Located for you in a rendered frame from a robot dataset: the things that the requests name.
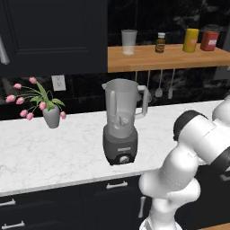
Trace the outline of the wooden wall shelf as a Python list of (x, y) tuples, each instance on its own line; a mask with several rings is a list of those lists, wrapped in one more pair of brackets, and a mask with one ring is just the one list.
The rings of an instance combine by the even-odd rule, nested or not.
[(182, 44), (166, 44), (164, 53), (156, 53), (154, 45), (135, 46), (131, 56), (122, 53), (122, 47), (108, 47), (108, 72), (132, 72), (209, 66), (230, 66), (230, 52), (215, 48), (192, 53), (184, 52)]

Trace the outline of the pink tulips in grey vase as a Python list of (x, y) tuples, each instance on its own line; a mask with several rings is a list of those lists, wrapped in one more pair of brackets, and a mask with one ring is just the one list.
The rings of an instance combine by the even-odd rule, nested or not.
[(32, 120), (34, 111), (40, 109), (49, 128), (57, 128), (59, 126), (59, 121), (66, 118), (66, 113), (62, 110), (65, 104), (57, 98), (49, 98), (49, 94), (52, 94), (52, 92), (47, 92), (34, 76), (29, 78), (29, 82), (31, 84), (36, 84), (38, 89), (35, 90), (34, 88), (17, 83), (13, 87), (18, 90), (22, 88), (26, 89), (26, 93), (20, 95), (10, 94), (5, 98), (5, 102), (15, 102), (17, 105), (21, 105), (29, 99), (30, 102), (35, 102), (35, 105), (28, 110), (22, 110), (20, 116), (27, 120)]

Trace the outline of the hanging silver spatula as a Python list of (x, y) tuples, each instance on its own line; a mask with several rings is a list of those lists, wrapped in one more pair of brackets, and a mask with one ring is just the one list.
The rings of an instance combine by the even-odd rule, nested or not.
[(157, 97), (157, 98), (163, 96), (163, 89), (161, 88), (162, 76), (163, 76), (163, 69), (161, 70), (158, 88), (155, 91), (155, 97)]

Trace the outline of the red box canister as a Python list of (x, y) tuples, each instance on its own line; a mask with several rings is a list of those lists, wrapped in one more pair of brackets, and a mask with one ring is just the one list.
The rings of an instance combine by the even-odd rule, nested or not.
[(204, 31), (200, 48), (204, 51), (213, 51), (217, 44), (218, 32)]

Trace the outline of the white wall socket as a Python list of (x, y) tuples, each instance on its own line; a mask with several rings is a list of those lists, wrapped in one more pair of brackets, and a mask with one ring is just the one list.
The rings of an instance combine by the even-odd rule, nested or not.
[(55, 92), (57, 91), (65, 91), (66, 89), (66, 82), (65, 82), (65, 76), (64, 75), (53, 75), (51, 77), (52, 83), (53, 83), (53, 90)]

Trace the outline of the brown bottle with white cap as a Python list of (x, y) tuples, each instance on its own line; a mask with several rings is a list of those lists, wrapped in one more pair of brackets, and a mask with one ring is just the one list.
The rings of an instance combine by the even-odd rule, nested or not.
[(159, 32), (158, 38), (155, 43), (155, 51), (157, 53), (163, 53), (164, 52), (164, 46), (165, 46), (165, 33)]

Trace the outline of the hanging silver spoon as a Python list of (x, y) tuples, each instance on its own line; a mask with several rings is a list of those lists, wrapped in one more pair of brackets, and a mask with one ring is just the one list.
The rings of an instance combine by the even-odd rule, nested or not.
[(173, 97), (173, 78), (174, 78), (174, 74), (175, 74), (175, 69), (172, 71), (172, 81), (171, 81), (171, 85), (169, 87), (168, 90), (168, 99), (171, 100), (171, 98)]

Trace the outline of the dark wall cupboard door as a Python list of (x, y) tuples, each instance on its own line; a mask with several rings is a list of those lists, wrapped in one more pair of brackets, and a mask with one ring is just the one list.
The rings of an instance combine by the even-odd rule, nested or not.
[(107, 0), (0, 0), (0, 76), (105, 73)]

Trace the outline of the dark drawer front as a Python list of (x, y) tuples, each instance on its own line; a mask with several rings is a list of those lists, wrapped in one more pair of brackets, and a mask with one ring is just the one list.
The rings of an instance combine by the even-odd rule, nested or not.
[(21, 221), (25, 227), (10, 230), (84, 230), (80, 190), (77, 186), (0, 197), (16, 205), (0, 207), (0, 230)]
[[(80, 186), (85, 230), (138, 230), (141, 193), (138, 176), (98, 181)], [(127, 187), (106, 190), (123, 181)]]

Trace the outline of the clear glass jar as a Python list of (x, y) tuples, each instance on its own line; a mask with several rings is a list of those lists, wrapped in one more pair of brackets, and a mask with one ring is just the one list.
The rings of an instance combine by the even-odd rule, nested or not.
[(122, 53), (124, 55), (133, 55), (136, 46), (137, 30), (122, 30)]

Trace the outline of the yellow cylinder canister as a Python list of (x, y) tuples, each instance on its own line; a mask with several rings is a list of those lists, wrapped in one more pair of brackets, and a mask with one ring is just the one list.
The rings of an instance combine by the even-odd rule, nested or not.
[(192, 53), (195, 51), (199, 36), (199, 29), (188, 28), (185, 33), (182, 50)]

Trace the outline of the grey blender with clear jug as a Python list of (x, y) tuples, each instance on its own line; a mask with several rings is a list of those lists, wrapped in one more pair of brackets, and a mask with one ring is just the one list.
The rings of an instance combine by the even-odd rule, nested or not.
[(107, 124), (102, 145), (110, 165), (129, 164), (137, 155), (135, 120), (147, 114), (148, 89), (137, 82), (117, 78), (102, 84), (105, 90)]

